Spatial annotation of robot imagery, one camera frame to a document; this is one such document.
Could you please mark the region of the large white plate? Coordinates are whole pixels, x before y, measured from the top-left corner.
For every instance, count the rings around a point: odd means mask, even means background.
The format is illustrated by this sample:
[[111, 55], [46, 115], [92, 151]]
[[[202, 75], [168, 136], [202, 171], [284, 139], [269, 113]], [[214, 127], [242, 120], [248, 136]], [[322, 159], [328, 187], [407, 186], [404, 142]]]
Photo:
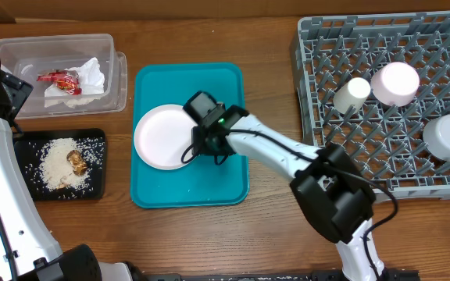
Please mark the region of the large white plate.
[[160, 170], [185, 166], [181, 157], [191, 145], [196, 122], [182, 105], [160, 105], [144, 114], [134, 130], [134, 147], [140, 159]]

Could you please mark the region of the red snack wrapper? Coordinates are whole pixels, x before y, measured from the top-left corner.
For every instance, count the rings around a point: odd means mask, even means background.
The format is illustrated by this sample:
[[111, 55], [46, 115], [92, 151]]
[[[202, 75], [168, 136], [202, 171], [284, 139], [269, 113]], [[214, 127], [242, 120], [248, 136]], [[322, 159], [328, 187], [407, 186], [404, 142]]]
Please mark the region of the red snack wrapper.
[[79, 74], [73, 70], [55, 70], [41, 74], [37, 77], [37, 81], [51, 82], [61, 91], [71, 95], [80, 95], [82, 92]]

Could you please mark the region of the brown food scrap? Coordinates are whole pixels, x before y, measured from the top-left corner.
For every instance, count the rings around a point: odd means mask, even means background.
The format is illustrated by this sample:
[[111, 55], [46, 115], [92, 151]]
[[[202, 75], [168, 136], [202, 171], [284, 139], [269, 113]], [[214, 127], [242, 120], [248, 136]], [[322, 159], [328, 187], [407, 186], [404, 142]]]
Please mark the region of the brown food scrap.
[[73, 173], [77, 176], [83, 176], [87, 169], [88, 164], [84, 161], [81, 153], [77, 150], [70, 151], [66, 156], [67, 161], [73, 167]]

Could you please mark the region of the white cup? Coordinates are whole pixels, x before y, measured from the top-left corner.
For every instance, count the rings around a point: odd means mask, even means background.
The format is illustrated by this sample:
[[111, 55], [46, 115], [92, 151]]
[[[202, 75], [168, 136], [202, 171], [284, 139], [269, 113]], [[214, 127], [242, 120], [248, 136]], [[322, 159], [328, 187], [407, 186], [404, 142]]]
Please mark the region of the white cup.
[[345, 114], [351, 107], [358, 111], [369, 97], [370, 92], [371, 87], [367, 80], [361, 77], [352, 78], [335, 93], [334, 107], [342, 114]]

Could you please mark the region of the small white plate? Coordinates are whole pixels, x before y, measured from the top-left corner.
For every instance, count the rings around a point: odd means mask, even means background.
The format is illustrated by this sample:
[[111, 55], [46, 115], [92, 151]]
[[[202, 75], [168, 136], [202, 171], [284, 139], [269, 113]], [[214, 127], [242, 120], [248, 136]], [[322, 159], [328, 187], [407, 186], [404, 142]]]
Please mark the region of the small white plate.
[[409, 104], [420, 86], [417, 71], [404, 62], [391, 62], [371, 78], [374, 97], [381, 103], [398, 107]]

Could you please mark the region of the grey small bowl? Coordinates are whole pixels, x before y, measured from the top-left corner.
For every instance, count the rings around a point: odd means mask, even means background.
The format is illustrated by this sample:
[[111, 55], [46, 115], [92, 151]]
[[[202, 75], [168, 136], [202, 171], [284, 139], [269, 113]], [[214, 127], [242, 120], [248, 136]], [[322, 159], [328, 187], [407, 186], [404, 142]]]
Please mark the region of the grey small bowl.
[[428, 122], [423, 130], [423, 141], [435, 158], [450, 162], [450, 114]]

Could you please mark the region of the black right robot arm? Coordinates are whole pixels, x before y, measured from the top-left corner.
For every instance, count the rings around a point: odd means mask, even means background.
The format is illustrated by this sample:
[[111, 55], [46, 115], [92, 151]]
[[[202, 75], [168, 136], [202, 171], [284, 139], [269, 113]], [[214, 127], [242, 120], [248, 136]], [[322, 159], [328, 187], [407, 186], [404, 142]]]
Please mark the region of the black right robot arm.
[[297, 142], [265, 126], [242, 107], [226, 107], [199, 91], [183, 110], [196, 122], [187, 152], [209, 155], [216, 165], [242, 155], [283, 176], [305, 219], [335, 244], [348, 280], [383, 280], [371, 234], [376, 195], [353, 160], [337, 145], [318, 148]]

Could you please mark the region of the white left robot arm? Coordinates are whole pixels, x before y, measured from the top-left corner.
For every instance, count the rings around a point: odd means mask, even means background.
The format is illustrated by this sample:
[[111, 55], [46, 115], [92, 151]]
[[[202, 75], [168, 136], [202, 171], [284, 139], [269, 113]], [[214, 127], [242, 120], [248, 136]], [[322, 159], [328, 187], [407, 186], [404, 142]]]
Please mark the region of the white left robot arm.
[[32, 91], [0, 59], [0, 280], [143, 280], [132, 263], [100, 262], [81, 244], [62, 251], [43, 223], [18, 166], [15, 118]]

